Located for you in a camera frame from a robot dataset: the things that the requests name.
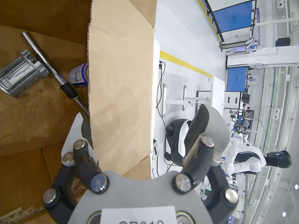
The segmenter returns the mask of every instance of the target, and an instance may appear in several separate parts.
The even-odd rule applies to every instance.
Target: black cable
[[[164,70],[163,70],[163,72],[162,72],[162,66],[161,66],[161,69],[160,69],[160,70],[161,70],[161,78],[160,78],[160,80],[159,80],[158,88],[157,88],[157,100],[156,100],[157,106],[156,106],[156,108],[158,108],[158,105],[159,105],[160,102],[161,102],[161,98],[162,98],[162,77],[163,77],[163,74],[164,74],[164,72],[165,72],[165,62],[162,62],[162,61],[160,61],[160,62],[164,64]],[[158,102],[159,85],[160,85],[160,100],[159,100],[159,102]]]
[[[160,80],[159,80],[158,88],[157,88],[157,100],[156,100],[156,101],[157,101],[157,106],[156,106],[156,109],[158,110],[158,113],[159,113],[159,115],[160,115],[160,117],[161,117],[161,119],[162,119],[162,121],[163,121],[164,128],[165,128],[165,135],[166,135],[166,134],[167,134],[167,131],[166,131],[166,125],[165,125],[165,122],[164,122],[164,120],[163,120],[163,118],[162,118],[162,115],[160,114],[159,107],[158,107],[159,104],[160,104],[161,98],[162,98],[162,77],[163,77],[163,74],[164,74],[166,65],[165,65],[165,62],[163,62],[163,61],[160,61],[160,63],[163,63],[163,64],[164,64],[164,70],[163,70],[163,72],[162,72],[162,68],[161,68],[161,78],[160,78]],[[159,85],[160,85],[160,100],[159,100],[159,102],[158,102]],[[165,136],[165,140],[164,140],[164,151],[166,151],[166,136]]]
[[[160,177],[160,175],[158,173],[158,156],[157,156],[157,175],[158,175],[158,177]]]
[[[174,165],[174,163],[172,163],[172,164],[169,166],[169,168],[167,169],[167,171],[166,171],[166,172],[168,172],[168,171],[169,171],[169,169],[170,169],[170,167],[171,167],[172,165]]]

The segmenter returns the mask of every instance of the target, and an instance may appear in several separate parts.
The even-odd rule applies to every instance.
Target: humanoid robot
[[[247,143],[247,138],[240,132],[234,134],[230,143],[221,165],[230,184],[236,183],[232,177],[236,173],[256,174],[264,166],[288,168],[292,164],[292,158],[286,150],[269,152],[264,156],[257,146]]]

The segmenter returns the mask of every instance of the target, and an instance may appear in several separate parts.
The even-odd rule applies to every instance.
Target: blue screen
[[[220,32],[251,26],[252,1],[213,12]]]
[[[226,91],[245,91],[247,67],[229,68]]]

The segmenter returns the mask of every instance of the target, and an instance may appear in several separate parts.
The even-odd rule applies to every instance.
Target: monitor
[[[249,104],[250,94],[242,92],[241,101]]]

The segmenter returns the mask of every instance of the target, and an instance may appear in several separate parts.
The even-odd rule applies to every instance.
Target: cardboard flap
[[[123,175],[150,153],[153,44],[152,26],[129,0],[93,0],[89,108],[103,171]]]

